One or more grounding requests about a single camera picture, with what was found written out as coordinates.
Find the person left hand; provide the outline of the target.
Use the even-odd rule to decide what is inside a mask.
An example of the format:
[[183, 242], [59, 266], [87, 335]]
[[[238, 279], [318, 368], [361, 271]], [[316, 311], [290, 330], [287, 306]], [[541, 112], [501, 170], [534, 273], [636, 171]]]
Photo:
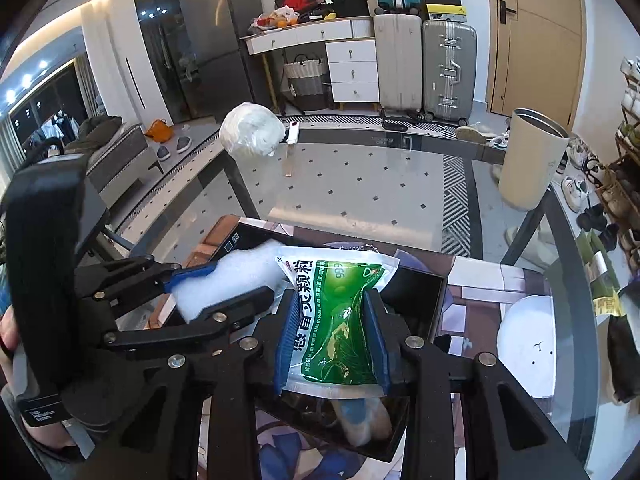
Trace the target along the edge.
[[20, 331], [12, 306], [9, 306], [6, 312], [1, 315], [0, 337], [2, 351], [9, 359], [12, 359], [14, 351], [21, 343]]

